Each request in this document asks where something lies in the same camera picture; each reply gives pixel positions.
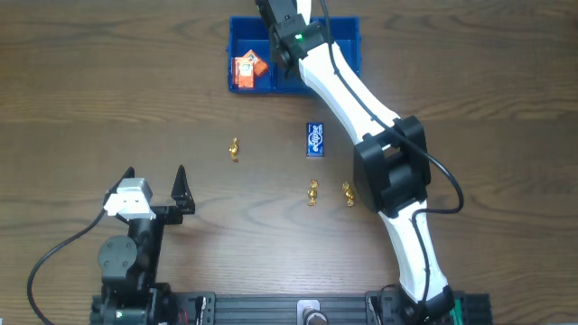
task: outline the black cable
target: black cable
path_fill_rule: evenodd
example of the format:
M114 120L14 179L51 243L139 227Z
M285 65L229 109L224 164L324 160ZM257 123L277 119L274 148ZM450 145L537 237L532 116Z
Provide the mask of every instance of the black cable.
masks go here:
M332 48L333 36L331 34L331 22L330 22L329 12L327 10L327 5L325 4L325 0L320 0L320 3L322 5L323 14L325 15L325 23L327 25L328 36L330 37L330 39L328 41L328 47L329 47L329 55L331 58L331 65L333 66L333 69L335 70L335 74L339 77L339 79L341 80L341 83L343 83L343 86L345 86L345 88L348 90L348 92L355 98L355 100L357 100L359 105L366 111L366 113L368 113L368 115L371 117L371 119L373 121L376 121L378 124L381 125L381 127L383 127L391 135L393 135L397 140L404 143L405 145L407 145L410 149L414 150L415 152L421 154L423 157L427 158L427 160L430 163L435 165L435 167L437 167L440 170L440 172L442 172L442 174L450 181L452 186L455 188L456 193L458 194L458 206L453 208L453 209L419 209L419 210L416 210L412 214L412 225L414 226L415 234L417 235L417 240L419 241L419 245L422 248L422 253L424 254L424 262L425 262L424 297L418 303L417 311L415 312L415 323L418 323L420 321L421 313L424 310L425 302L427 301L427 294L428 294L429 286L430 286L430 263L429 263L429 259L427 257L427 251L425 250L424 239L422 238L422 235L421 235L419 228L417 226L417 215L420 213L454 214L454 213L460 212L460 210L463 208L463 203L464 203L463 191L461 190L461 186L458 183L458 181L455 179L455 177L453 177L452 173L450 171L448 171L448 169L445 166L443 166L443 164L441 162L439 162L432 155L430 155L429 153L424 151L422 148L420 148L419 146L417 146L416 144L414 144L413 142L408 140L406 137L402 136L401 134L396 132L394 129L392 129L391 127L389 127L385 123L383 123L383 121L381 121L375 114L373 114L373 112L371 112L371 110L369 109L369 107L367 107L365 105L363 100L361 100L361 98L359 98L359 96L351 88L351 86L348 84L348 82L345 80L345 78L343 78L343 76L341 76L341 73L340 73L339 69L337 68L337 64L335 63L335 58L333 57L333 48Z
M46 325L54 325L53 322L49 321L46 316L44 316L44 314L42 313L42 311L40 310L40 308L38 308L38 305L36 304L36 302L34 301L34 296L33 296L33 281L34 281L34 276L36 275L36 272L38 272L38 269L40 269L40 267L42 266L42 264L44 264L44 262L46 262L46 260L54 255L54 253L58 252L59 250L61 250L63 247L65 247L66 245L70 244L71 242L75 241L76 239L80 238L82 235L88 233L94 226L97 225L97 223L102 219L102 217L104 217L105 215L105 210L102 209L100 211L100 213L98 213L97 218L94 219L94 221L92 221L92 223L84 228L83 230L81 230L78 234L66 239L65 241L61 242L60 244L56 245L53 249L51 249L48 253L46 253L39 261L38 263L36 263L36 265L34 266L34 268L32 269L32 271L30 272L30 276L28 276L28 283L26 284L26 293L28 295L28 302L30 303L30 306L33 308L34 312L36 313L36 315L38 316L39 319L42 320L42 322Z

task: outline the wooden surface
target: wooden surface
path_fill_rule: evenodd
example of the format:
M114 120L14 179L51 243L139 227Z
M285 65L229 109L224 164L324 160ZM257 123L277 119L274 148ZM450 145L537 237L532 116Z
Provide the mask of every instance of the wooden surface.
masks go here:
M358 15L362 79L424 121L430 151L467 195L429 217L452 287L490 293L498 324L578 322L578 3L330 0ZM316 5L314 13L321 11ZM168 227L159 281L177 291L363 293L396 283L378 216L352 209L352 146L315 97L227 90L228 18L252 0L0 3L0 318L39 324L25 280L84 228L129 165L166 202L182 163L198 213ZM304 157L307 121L327 155ZM240 162L228 156L237 136ZM309 180L319 204L306 205ZM438 173L431 206L454 203ZM87 323L113 219L36 277L42 310Z

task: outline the blue box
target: blue box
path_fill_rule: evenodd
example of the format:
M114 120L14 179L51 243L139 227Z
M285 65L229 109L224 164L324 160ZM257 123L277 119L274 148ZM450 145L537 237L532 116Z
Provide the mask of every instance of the blue box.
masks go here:
M313 22L325 23L323 17L313 17ZM229 21L228 35L228 89L238 94L312 94L313 90L305 86L298 78L284 78L285 69L271 61L269 53L269 35L260 16L233 16ZM343 57L351 69L359 76L361 54L359 52L359 18L332 17L331 33L341 48ZM231 59L242 57L249 50L261 57L269 65L265 76L255 77L255 88L239 89L233 85Z
M307 157L323 157L323 123L307 123Z

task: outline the blue bin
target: blue bin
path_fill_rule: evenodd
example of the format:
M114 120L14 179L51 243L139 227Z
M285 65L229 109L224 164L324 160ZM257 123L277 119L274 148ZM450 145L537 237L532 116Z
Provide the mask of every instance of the blue bin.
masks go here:
M325 23L323 17L313 17L312 21ZM359 76L361 54L359 53L359 18L332 17L331 33L341 47L343 57L351 69ZM255 51L269 65L269 71L261 78L255 78L255 88L239 89L233 85L231 59L242 57L249 50ZM298 78L284 77L285 69L271 61L269 35L261 17L233 16L230 18L228 35L228 89L238 94L312 94Z

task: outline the gold figurine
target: gold figurine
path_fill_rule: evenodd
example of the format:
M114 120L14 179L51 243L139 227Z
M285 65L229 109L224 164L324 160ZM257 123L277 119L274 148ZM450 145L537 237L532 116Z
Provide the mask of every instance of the gold figurine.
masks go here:
M347 198L347 206L353 207L353 205L355 204L353 202L353 198L355 198L355 194L353 193L353 190L351 189L350 184L348 182L344 182L341 189L343 190L343 192L345 193L345 197Z
M308 206L312 207L317 204L317 188L319 187L319 183L317 181L311 180L311 188L307 191L307 197L309 197Z
M237 138L233 138L233 144L228 148L228 151L231 153L231 159L233 162L238 163L237 153L238 153L238 144Z

